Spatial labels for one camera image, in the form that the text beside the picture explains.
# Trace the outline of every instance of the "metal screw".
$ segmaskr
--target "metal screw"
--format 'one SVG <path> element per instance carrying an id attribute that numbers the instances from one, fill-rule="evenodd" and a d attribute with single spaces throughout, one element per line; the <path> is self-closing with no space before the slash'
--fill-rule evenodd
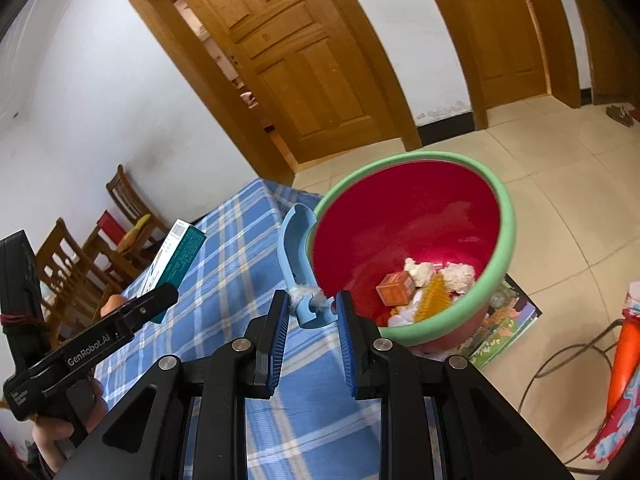
<path id="1" fill-rule="evenodd" d="M 383 337 L 380 337 L 373 342 L 373 348 L 375 348 L 380 352 L 386 352 L 387 350 L 391 350 L 391 347 L 393 345 L 394 344 L 391 341 L 389 341 L 389 339 L 385 339 Z"/>
<path id="2" fill-rule="evenodd" d="M 244 352 L 251 348 L 251 341 L 241 337 L 240 339 L 236 339 L 231 343 L 231 348 L 233 348 L 236 352 Z"/>
<path id="3" fill-rule="evenodd" d="M 449 366 L 451 366 L 451 368 L 455 368 L 456 370 L 464 370 L 466 368 L 466 365 L 468 365 L 468 362 L 465 358 L 462 357 L 462 355 L 452 355 L 449 358 Z"/>
<path id="4" fill-rule="evenodd" d="M 177 364 L 178 359 L 176 359 L 172 355 L 165 355 L 162 359 L 160 359 L 158 366 L 161 370 L 171 370 L 171 368 L 173 368 Z"/>

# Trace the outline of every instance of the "tablecloth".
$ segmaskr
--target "tablecloth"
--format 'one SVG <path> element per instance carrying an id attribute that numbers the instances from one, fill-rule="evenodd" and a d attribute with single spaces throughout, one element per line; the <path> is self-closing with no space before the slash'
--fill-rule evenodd
<path id="1" fill-rule="evenodd" d="M 196 226 L 207 234 L 179 288 L 178 303 L 161 324 L 148 323 L 136 338 L 96 368 L 109 407 L 162 355 L 182 361 L 210 355 L 267 313 L 284 288 L 276 243 L 282 219 L 320 196 L 254 180 Z M 140 276 L 125 292 L 135 295 Z M 191 478 L 191 423 L 185 478 Z M 270 400 L 246 402 L 249 475 L 255 480 L 362 480 L 377 478 L 378 401 L 353 400 L 344 381 L 336 325 L 302 330 L 292 318 L 280 385 Z"/>

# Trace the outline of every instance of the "human hand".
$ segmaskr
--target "human hand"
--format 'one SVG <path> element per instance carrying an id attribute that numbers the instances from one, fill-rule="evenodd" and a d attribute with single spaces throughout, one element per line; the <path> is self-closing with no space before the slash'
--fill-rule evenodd
<path id="1" fill-rule="evenodd" d="M 100 316 L 106 316 L 126 302 L 126 298 L 119 294 L 111 296 L 109 301 L 101 308 Z M 95 379 L 92 379 L 92 391 L 95 396 L 95 405 L 86 422 L 87 433 L 91 433 L 109 411 L 107 403 L 102 398 L 104 389 Z M 65 464 L 65 457 L 56 446 L 56 441 L 69 438 L 73 432 L 73 425 L 66 420 L 41 415 L 36 417 L 31 436 L 36 446 L 38 446 L 42 458 L 54 473 L 57 473 Z"/>

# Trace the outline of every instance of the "orange cube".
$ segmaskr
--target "orange cube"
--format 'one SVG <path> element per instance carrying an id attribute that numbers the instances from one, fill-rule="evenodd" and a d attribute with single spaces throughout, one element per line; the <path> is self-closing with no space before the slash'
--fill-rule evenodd
<path id="1" fill-rule="evenodd" d="M 376 291 L 385 306 L 409 304 L 415 292 L 414 279 L 406 270 L 386 275 Z"/>

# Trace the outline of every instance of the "red string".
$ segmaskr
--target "red string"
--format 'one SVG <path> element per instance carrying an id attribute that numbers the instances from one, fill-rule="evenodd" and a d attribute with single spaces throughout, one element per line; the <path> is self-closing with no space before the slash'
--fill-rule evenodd
<path id="1" fill-rule="evenodd" d="M 0 314 L 0 325 L 20 325 L 20 324 L 36 324 L 46 325 L 43 320 L 33 316 L 16 316 L 14 314 Z"/>

